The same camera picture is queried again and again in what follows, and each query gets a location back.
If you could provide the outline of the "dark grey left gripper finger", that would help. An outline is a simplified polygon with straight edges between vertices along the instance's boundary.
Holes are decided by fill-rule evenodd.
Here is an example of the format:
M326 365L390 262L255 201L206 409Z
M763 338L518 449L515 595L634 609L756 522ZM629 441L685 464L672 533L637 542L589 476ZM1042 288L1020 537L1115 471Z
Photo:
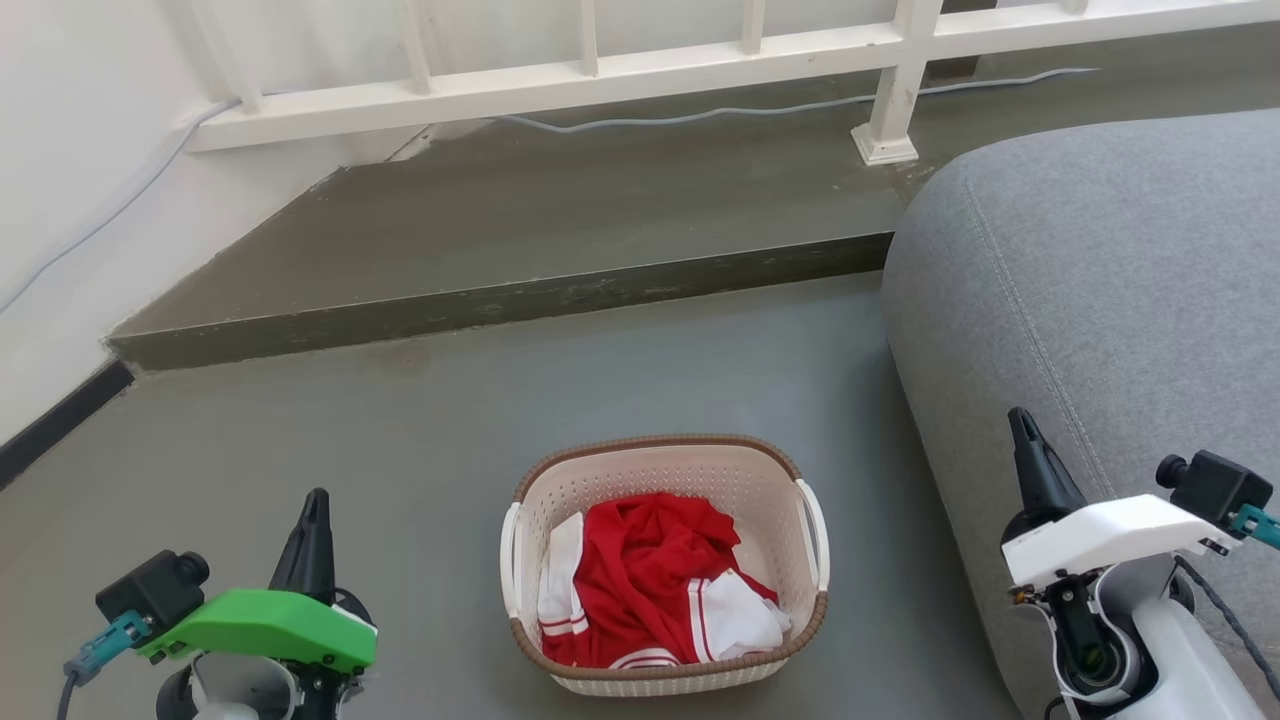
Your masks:
M330 496L324 488L312 489L305 502L305 593L321 603L337 598Z
M268 588L288 591L319 598L321 580L317 574L319 529L321 519L321 489L311 489L300 511L300 518L285 539Z

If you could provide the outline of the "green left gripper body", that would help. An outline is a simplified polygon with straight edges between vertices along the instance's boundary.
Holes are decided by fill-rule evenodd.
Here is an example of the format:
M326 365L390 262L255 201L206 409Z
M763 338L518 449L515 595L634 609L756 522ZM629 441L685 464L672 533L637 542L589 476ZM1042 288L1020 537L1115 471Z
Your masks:
M376 662L378 629L335 605L270 589L229 589L201 605L140 655L237 653L353 674Z

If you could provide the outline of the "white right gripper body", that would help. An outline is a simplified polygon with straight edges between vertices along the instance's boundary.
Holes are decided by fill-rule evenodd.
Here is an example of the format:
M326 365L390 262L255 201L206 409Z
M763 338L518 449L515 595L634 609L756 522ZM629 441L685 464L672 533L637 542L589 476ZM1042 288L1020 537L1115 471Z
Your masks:
M1015 587L1043 589L1065 577L1161 553L1230 552L1240 541L1153 495L1092 503L1002 544Z

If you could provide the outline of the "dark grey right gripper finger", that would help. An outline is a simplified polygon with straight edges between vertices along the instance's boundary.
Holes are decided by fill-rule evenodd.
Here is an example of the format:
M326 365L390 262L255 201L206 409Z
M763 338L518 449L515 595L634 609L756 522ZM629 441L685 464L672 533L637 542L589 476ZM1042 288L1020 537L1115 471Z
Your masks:
M1085 506L1084 495L1042 432L1041 436L1043 438L1044 456L1044 496L1042 506Z
M1012 456L1023 510L1038 511L1044 496L1043 438L1033 416L1024 407L1011 407L1007 421L1012 437Z

